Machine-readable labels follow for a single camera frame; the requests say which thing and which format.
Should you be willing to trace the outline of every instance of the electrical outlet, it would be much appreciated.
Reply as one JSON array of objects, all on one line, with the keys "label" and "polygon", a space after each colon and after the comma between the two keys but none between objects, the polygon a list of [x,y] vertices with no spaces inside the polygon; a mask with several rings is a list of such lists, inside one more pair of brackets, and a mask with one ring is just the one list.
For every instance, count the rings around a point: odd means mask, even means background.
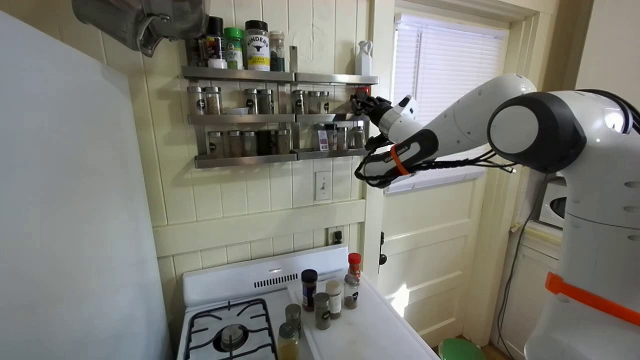
[{"label": "electrical outlet", "polygon": [[316,201],[331,200],[332,173],[330,171],[316,172]]},{"label": "electrical outlet", "polygon": [[345,239],[346,235],[344,233],[344,226],[332,226],[326,228],[327,245],[333,245],[333,242],[335,241],[334,234],[336,231],[340,231],[342,233],[342,243],[347,243],[347,239]]}]

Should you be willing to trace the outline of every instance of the window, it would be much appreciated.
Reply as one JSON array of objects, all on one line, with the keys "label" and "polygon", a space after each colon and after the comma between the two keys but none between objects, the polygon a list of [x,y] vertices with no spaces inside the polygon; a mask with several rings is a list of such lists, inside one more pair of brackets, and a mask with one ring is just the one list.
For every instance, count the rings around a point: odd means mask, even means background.
[{"label": "window", "polygon": [[502,74],[508,30],[402,14],[396,17],[393,102],[408,94],[431,121],[462,95]]}]

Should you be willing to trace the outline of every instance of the red lid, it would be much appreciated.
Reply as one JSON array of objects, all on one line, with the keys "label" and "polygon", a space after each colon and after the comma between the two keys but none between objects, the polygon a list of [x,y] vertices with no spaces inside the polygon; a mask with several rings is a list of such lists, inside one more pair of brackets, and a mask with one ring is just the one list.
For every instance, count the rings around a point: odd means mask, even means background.
[{"label": "red lid", "polygon": [[349,254],[349,264],[357,265],[362,261],[362,256],[357,252],[352,252]]}]

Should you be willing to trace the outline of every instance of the stove vent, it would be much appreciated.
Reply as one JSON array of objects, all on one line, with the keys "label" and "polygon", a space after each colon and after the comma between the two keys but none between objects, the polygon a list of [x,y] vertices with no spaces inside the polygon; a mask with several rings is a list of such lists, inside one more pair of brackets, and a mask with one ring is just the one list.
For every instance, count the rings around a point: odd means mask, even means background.
[{"label": "stove vent", "polygon": [[254,289],[263,288],[265,286],[282,284],[284,282],[289,282],[292,280],[298,280],[298,274],[283,275],[279,277],[274,277],[272,279],[256,281],[253,283],[253,288]]}]

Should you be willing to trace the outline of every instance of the orange band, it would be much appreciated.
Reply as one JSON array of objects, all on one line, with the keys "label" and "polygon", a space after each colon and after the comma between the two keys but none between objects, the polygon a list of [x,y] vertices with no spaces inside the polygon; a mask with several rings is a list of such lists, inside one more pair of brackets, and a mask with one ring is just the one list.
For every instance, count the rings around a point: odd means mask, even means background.
[{"label": "orange band", "polygon": [[545,287],[548,291],[554,294],[562,293],[573,300],[579,301],[594,309],[600,310],[603,313],[607,313],[616,318],[622,319],[626,322],[630,322],[636,326],[640,326],[640,313],[633,311],[628,307],[624,307],[613,301],[607,300],[603,297],[590,293],[586,290],[577,288],[571,284],[564,282],[562,277],[549,272],[547,274],[547,282]]},{"label": "orange band", "polygon": [[402,162],[400,161],[400,158],[398,158],[398,154],[396,154],[396,146],[395,145],[391,146],[391,150],[389,151],[391,152],[391,157],[396,162],[396,167],[398,168],[398,170],[400,170],[400,174],[409,175],[409,171],[407,171],[404,168],[404,166],[402,165]]}]

